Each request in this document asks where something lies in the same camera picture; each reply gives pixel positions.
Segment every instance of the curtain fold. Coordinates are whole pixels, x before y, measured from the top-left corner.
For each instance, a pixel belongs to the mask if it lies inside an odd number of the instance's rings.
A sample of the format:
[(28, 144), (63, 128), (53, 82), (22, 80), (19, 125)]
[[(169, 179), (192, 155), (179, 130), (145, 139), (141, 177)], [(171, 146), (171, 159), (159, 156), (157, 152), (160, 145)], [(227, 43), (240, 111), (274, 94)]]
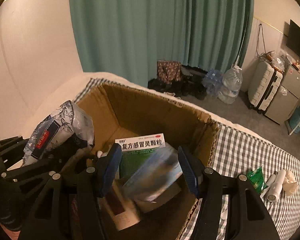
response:
[(253, 0), (70, 0), (85, 72), (106, 71), (147, 86), (157, 60), (225, 72), (247, 50)]

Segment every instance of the large water bottle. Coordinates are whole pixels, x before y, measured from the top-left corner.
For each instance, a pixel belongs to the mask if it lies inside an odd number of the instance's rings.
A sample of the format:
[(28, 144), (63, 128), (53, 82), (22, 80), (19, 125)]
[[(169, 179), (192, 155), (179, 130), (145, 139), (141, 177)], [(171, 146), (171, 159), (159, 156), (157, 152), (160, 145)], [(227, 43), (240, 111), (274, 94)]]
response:
[(242, 85), (242, 68), (234, 65), (223, 75), (222, 83), (223, 86), (219, 91), (218, 98), (227, 104), (232, 104)]

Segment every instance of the red label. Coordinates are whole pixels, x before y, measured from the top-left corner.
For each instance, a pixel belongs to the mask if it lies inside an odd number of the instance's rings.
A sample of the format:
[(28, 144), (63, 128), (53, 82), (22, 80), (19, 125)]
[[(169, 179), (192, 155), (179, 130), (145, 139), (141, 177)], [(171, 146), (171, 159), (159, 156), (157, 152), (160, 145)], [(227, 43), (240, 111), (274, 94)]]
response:
[(36, 145), (36, 148), (41, 149), (42, 145), (44, 144), (44, 142), (47, 140), (49, 136), (49, 131), (45, 130), (42, 134), (42, 136), (39, 139), (38, 144)]

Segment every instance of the blue bucket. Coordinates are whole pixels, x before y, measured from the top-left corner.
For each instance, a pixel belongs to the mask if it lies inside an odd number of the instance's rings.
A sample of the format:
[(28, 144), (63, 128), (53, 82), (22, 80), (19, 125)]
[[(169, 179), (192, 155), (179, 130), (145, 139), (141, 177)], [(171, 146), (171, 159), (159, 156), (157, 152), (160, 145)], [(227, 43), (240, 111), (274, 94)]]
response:
[[(294, 129), (299, 122), (300, 122), (300, 115), (299, 115), (299, 111), (296, 109), (289, 119), (289, 125), (291, 129)], [(295, 129), (294, 132), (295, 133), (300, 132), (300, 125)]]

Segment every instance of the bed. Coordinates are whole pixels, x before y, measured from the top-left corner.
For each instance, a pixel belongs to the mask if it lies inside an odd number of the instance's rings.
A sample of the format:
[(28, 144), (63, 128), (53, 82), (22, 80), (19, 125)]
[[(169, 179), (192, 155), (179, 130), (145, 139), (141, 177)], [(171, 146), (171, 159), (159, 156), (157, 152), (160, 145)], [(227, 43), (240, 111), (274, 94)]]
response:
[[(241, 125), (210, 113), (194, 104), (181, 99), (165, 95), (154, 90), (148, 90), (110, 73), (82, 73), (59, 87), (49, 98), (42, 102), (38, 111), (25, 123), (22, 136), (28, 138), (34, 127), (51, 113), (57, 106), (66, 100), (79, 101), (89, 90), (104, 82), (116, 82), (122, 85), (146, 90), (154, 94), (166, 97), (170, 100), (180, 101), (193, 108), (205, 111), (219, 124), (220, 131), (212, 168), (221, 175), (236, 176), (240, 172), (255, 170), (263, 166), (264, 175), (267, 178), (280, 169), (290, 169), (299, 183), (298, 192), (291, 197), (285, 197), (284, 193), (275, 204), (264, 201), (277, 228), (281, 240), (289, 239), (300, 225), (300, 161), (295, 157), (273, 145), (253, 131)], [(223, 210), (227, 208), (227, 197), (223, 198)], [(181, 236), (182, 240), (190, 238), (196, 222), (194, 215)], [(217, 239), (224, 238), (226, 219), (220, 219)]]

